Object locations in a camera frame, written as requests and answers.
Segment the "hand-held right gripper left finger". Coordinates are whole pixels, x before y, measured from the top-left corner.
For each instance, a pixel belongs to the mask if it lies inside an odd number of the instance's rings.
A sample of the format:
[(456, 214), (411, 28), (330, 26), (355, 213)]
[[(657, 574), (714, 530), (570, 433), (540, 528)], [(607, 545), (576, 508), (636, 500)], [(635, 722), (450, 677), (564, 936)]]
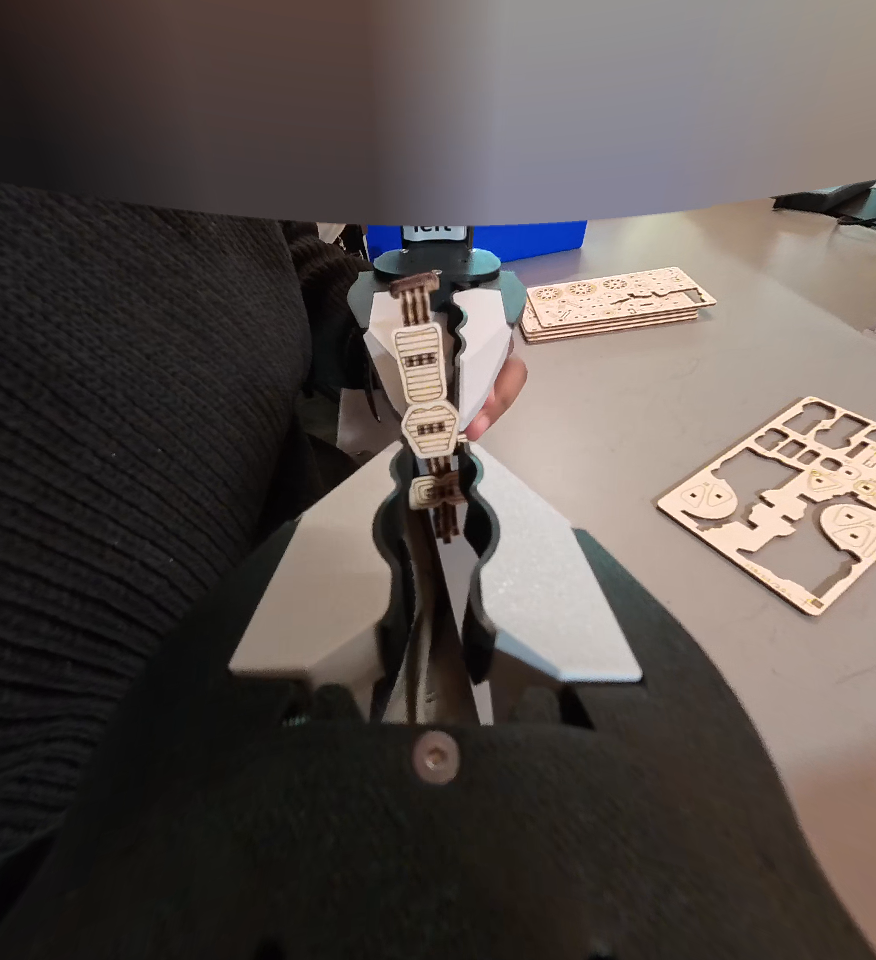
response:
[(300, 518), (228, 663), (238, 677), (348, 689), (370, 718), (392, 572), (373, 522), (396, 491), (393, 442)]

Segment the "person's black knit sweater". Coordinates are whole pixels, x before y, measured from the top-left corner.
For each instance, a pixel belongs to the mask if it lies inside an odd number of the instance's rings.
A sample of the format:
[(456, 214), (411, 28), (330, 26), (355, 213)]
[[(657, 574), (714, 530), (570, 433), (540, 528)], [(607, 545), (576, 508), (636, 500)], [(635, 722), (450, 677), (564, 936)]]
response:
[(279, 222), (0, 183), (0, 918), (168, 633), (321, 493)]

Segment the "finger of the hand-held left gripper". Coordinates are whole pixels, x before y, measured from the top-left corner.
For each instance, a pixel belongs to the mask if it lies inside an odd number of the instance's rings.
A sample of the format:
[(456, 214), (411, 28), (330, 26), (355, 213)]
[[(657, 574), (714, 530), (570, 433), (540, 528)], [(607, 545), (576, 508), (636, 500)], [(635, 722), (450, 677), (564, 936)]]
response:
[(408, 407), (397, 358), (395, 332), (403, 328), (397, 299), (372, 293), (370, 318), (363, 337), (367, 354), (364, 396), (371, 415), (366, 450), (380, 452), (401, 437), (400, 423)]
[(451, 304), (461, 314), (455, 329), (459, 346), (454, 360), (454, 395), (465, 436), (513, 351), (514, 334), (500, 291), (457, 291), (451, 295)]

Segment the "person's left hand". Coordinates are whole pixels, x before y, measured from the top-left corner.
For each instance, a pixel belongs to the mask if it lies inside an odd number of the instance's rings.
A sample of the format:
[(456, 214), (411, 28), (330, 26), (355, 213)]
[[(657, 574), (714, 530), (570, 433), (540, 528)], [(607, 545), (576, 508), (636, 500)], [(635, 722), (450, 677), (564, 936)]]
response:
[(470, 442), (478, 441), (514, 405), (527, 382), (527, 376), (524, 360), (511, 351), (482, 408), (465, 430), (465, 436)]

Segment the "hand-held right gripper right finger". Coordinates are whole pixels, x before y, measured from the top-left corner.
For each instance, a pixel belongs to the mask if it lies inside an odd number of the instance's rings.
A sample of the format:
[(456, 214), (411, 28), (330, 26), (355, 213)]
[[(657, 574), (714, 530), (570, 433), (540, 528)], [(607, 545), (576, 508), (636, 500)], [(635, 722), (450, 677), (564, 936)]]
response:
[(643, 672), (586, 556), (583, 531), (473, 444), (464, 536), (476, 558), (463, 624), (468, 676), (491, 722), (528, 688), (637, 684)]

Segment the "wooden puzzle model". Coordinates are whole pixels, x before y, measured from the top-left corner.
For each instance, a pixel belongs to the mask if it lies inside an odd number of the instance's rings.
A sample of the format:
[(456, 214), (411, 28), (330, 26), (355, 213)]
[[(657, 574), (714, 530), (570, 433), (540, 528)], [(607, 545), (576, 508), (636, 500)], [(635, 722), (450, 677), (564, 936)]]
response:
[(401, 433), (425, 474), (409, 490), (412, 510), (430, 511), (435, 537), (450, 544), (460, 534), (457, 507), (465, 501), (452, 467), (459, 440), (459, 412), (448, 399), (444, 333), (432, 319), (430, 297), (440, 287), (436, 271), (393, 281), (402, 326), (393, 333), (396, 362), (407, 407)]

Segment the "stack of wooden puzzle sheets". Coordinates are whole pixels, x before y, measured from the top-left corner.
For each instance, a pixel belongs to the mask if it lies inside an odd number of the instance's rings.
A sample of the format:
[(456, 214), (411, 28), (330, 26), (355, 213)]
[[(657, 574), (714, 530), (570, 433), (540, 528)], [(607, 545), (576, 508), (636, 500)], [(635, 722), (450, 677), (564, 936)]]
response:
[(530, 287), (519, 326), (528, 343), (669, 325), (716, 299), (676, 267)]

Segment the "blue plastic bin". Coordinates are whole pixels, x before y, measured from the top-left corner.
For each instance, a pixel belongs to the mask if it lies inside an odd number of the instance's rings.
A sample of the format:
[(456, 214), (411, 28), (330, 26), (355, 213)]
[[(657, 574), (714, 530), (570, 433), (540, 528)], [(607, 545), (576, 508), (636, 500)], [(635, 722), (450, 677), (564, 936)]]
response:
[[(495, 254), (502, 262), (572, 251), (583, 245), (588, 221), (479, 225), (473, 229), (473, 246)], [(405, 247), (405, 240), (464, 240), (464, 226), (370, 224), (367, 247), (371, 258)]]

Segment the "black flat keyboard device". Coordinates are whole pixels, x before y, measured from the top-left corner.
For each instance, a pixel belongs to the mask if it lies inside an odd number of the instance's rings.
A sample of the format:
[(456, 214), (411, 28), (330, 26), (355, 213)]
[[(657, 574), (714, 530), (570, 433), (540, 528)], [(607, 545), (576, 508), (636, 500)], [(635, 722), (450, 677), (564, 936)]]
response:
[(819, 213), (847, 219), (852, 217), (852, 214), (842, 213), (841, 208), (862, 196), (867, 197), (875, 185), (876, 181), (872, 179), (781, 195), (774, 198), (773, 209)]

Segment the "cut-out wooden puzzle sheet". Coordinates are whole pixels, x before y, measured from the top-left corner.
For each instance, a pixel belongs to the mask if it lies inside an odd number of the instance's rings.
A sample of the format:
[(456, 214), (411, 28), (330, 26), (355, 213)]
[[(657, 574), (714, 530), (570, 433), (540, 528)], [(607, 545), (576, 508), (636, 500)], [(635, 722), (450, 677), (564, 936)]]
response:
[[(818, 617), (876, 563), (876, 420), (806, 396), (673, 486), (657, 507), (803, 614)], [(805, 530), (839, 559), (818, 585), (759, 557)]]

